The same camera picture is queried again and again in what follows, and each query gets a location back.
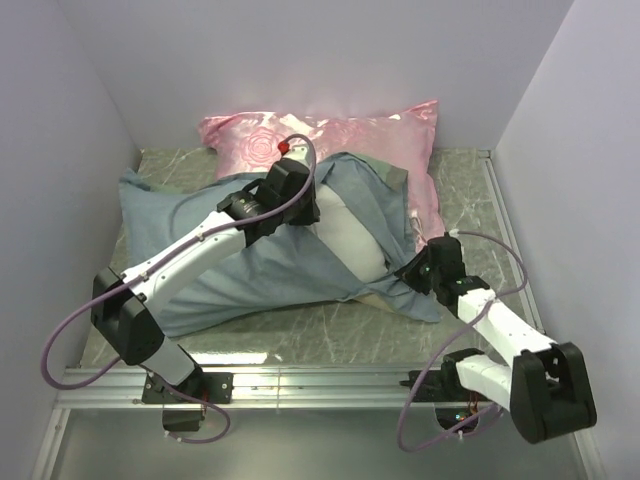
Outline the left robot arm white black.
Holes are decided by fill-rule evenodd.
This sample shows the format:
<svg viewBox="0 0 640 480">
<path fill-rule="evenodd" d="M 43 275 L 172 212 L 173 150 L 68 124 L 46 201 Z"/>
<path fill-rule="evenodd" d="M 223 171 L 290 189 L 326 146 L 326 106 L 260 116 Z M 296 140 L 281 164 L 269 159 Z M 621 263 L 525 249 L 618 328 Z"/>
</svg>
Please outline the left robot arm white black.
<svg viewBox="0 0 640 480">
<path fill-rule="evenodd" d="M 290 158 L 225 197 L 197 227 L 122 274 L 107 268 L 93 283 L 91 321 L 120 359 L 141 366 L 177 393 L 204 399 L 197 362 L 159 327 L 156 317 L 184 287 L 222 260 L 282 225 L 318 221 L 314 170 Z"/>
</svg>

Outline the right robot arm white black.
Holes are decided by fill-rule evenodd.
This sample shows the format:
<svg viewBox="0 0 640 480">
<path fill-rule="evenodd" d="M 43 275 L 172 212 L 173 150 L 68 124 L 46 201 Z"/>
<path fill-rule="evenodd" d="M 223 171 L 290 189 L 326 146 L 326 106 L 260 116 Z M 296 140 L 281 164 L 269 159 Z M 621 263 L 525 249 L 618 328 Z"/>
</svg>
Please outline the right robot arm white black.
<svg viewBox="0 0 640 480">
<path fill-rule="evenodd" d="M 404 380 L 410 403 L 466 403 L 465 410 L 446 417 L 447 433 L 471 434 L 483 413 L 480 401 L 508 412 L 531 444 L 595 426 L 596 406 L 581 350 L 531 327 L 484 280 L 468 274 L 457 233 L 429 240 L 395 274 L 414 291 L 434 294 L 463 322 L 462 334 L 475 330 L 502 358 L 495 362 L 477 348 L 438 352 L 439 369 L 427 366 Z"/>
</svg>

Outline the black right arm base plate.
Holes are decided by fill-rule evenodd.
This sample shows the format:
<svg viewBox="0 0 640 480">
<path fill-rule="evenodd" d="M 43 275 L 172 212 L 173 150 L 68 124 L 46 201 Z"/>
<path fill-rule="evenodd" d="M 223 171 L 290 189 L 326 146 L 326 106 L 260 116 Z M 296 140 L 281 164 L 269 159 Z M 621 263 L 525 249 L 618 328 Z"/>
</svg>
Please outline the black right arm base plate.
<svg viewBox="0 0 640 480">
<path fill-rule="evenodd" d="M 418 387 L 414 402 L 469 402 L 474 397 L 474 393 L 462 387 L 456 373 L 429 370 Z"/>
</svg>

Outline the white pillow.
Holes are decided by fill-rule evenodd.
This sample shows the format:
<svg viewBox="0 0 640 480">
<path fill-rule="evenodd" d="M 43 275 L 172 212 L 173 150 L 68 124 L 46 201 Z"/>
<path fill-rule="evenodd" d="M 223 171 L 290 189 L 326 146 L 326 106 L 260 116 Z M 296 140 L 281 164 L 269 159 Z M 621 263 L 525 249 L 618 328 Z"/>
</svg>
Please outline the white pillow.
<svg viewBox="0 0 640 480">
<path fill-rule="evenodd" d="M 373 235 L 327 185 L 316 188 L 320 219 L 308 227 L 361 282 L 369 283 L 387 272 L 384 252 Z"/>
</svg>

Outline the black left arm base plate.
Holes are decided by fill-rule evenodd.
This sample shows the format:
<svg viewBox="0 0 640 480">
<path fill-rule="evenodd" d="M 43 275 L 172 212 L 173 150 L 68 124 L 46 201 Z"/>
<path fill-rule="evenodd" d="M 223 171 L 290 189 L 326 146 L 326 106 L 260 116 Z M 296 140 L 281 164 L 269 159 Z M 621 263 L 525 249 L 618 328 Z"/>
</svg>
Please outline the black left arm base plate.
<svg viewBox="0 0 640 480">
<path fill-rule="evenodd" d="M 229 404 L 233 389 L 231 372 L 194 372 L 179 385 L 164 382 L 156 373 L 148 373 L 142 391 L 143 404 L 184 403 L 184 395 L 214 404 Z"/>
</svg>

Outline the green beige patchwork pillowcase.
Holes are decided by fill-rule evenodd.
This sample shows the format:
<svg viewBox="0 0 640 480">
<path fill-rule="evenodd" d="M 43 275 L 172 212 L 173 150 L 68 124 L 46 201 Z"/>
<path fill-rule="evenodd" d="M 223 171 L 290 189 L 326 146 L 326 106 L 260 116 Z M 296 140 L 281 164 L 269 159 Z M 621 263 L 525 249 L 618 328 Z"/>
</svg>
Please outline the green beige patchwork pillowcase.
<svg viewBox="0 0 640 480">
<path fill-rule="evenodd" d="M 283 225 L 179 291 L 156 317 L 164 333 L 184 336 L 257 312 L 366 295 L 377 296 L 393 312 L 413 320 L 439 321 L 435 302 L 395 275 L 415 255 L 407 173 L 393 169 L 390 178 L 384 178 L 379 166 L 367 157 L 335 154 L 317 166 L 315 186 L 329 186 L 379 243 L 388 269 L 383 277 L 361 282 L 308 227 Z M 155 191 L 127 171 L 119 195 L 130 265 L 179 240 L 224 197 L 257 177 L 231 175 L 195 193 L 173 194 Z"/>
</svg>

